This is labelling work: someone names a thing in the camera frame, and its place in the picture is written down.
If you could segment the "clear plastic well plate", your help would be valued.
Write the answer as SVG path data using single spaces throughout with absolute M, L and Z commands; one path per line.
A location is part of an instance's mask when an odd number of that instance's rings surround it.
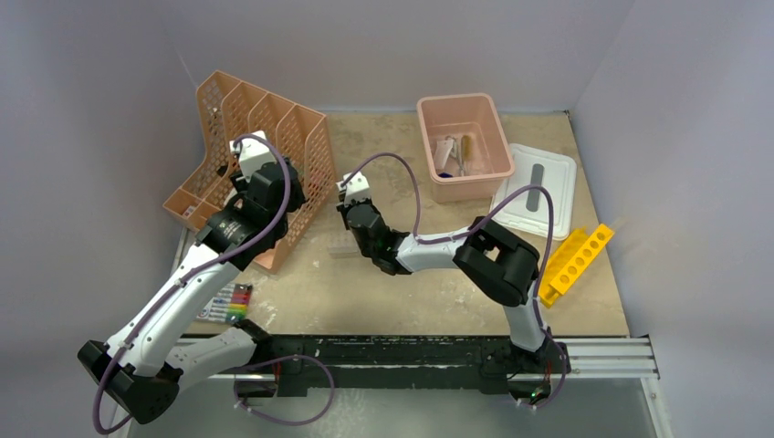
M 332 258 L 350 258 L 361 256 L 357 243 L 353 240 L 336 240 L 327 245 L 328 254 Z

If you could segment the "clay triangle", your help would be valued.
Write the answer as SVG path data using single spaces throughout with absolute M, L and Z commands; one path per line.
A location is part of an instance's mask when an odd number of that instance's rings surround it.
M 436 142 L 433 152 L 433 165 L 437 172 L 443 173 L 445 171 L 446 164 L 454 147 L 455 139 L 453 137 L 447 137 Z

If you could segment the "brown bristle tube brush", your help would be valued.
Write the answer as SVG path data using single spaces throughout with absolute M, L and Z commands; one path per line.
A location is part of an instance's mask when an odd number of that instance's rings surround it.
M 469 135 L 463 135 L 459 143 L 459 166 L 460 174 L 467 174 L 467 164 L 472 154 L 472 139 Z

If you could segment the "white plastic bin lid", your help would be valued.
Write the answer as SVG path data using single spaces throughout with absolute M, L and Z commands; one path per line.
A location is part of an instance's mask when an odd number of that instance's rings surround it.
M 509 145 L 516 165 L 513 175 L 505 180 L 492 198 L 495 209 L 515 190 L 524 186 L 544 187 L 554 208 L 553 227 L 549 228 L 549 208 L 540 190 L 529 190 L 508 202 L 494 215 L 499 224 L 533 235 L 562 241 L 570 234 L 575 194 L 577 163 L 569 156 L 536 149 L 523 144 Z

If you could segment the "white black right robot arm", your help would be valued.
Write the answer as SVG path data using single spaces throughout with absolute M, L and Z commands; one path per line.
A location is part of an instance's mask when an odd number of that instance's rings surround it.
M 412 235 L 388 226 L 369 200 L 336 205 L 362 256 L 390 276 L 429 269 L 457 269 L 504 309 L 512 358 L 533 371 L 550 353 L 569 368 L 566 346 L 558 343 L 539 309 L 544 268 L 539 251 L 505 227 L 478 216 L 460 237 L 451 233 Z

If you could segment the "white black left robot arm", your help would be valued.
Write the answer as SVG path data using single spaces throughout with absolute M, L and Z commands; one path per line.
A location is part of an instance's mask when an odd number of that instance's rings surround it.
M 251 159 L 232 176 L 236 195 L 213 214 L 177 270 L 144 308 L 106 341 L 90 340 L 78 360 L 97 383 L 95 430 L 148 423 L 184 390 L 221 371 L 259 373 L 271 364 L 267 333 L 243 320 L 220 335 L 176 343 L 205 305 L 288 232 L 288 214 L 305 202 L 286 157 Z

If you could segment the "pink plastic bin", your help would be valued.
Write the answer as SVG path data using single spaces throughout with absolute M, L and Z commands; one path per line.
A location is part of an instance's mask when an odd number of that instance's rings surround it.
M 416 108 L 436 202 L 488 199 L 513 176 L 512 152 L 489 95 L 425 97 Z

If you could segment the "colored marker pack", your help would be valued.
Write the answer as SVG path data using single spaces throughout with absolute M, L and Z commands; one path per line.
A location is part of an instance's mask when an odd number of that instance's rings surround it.
M 246 317 L 252 296 L 250 284 L 228 284 L 215 294 L 196 316 L 196 320 L 233 324 Z

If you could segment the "orange perforated file organizer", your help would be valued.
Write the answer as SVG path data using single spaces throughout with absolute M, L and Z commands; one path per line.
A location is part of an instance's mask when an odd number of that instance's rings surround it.
M 164 209 L 198 231 L 223 209 L 236 189 L 230 177 L 241 164 L 249 170 L 275 160 L 260 135 L 296 171 L 305 202 L 288 213 L 288 232 L 254 263 L 277 273 L 327 204 L 336 177 L 327 117 L 221 70 L 196 90 L 205 156 L 198 168 L 166 199 Z

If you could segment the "yellow test tube rack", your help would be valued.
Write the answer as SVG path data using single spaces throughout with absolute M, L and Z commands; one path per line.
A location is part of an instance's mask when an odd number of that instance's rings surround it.
M 592 232 L 585 228 L 573 230 L 549 257 L 539 299 L 551 308 L 577 282 L 612 240 L 615 232 L 606 224 L 599 224 Z

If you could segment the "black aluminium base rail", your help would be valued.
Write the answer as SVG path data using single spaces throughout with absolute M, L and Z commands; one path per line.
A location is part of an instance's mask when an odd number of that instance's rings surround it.
M 571 379 L 655 378 L 648 339 L 555 339 L 537 353 L 519 352 L 506 336 L 259 335 L 185 336 L 166 360 L 181 390 L 217 375 L 277 386 L 280 397 L 312 388 L 472 390 L 539 404 Z

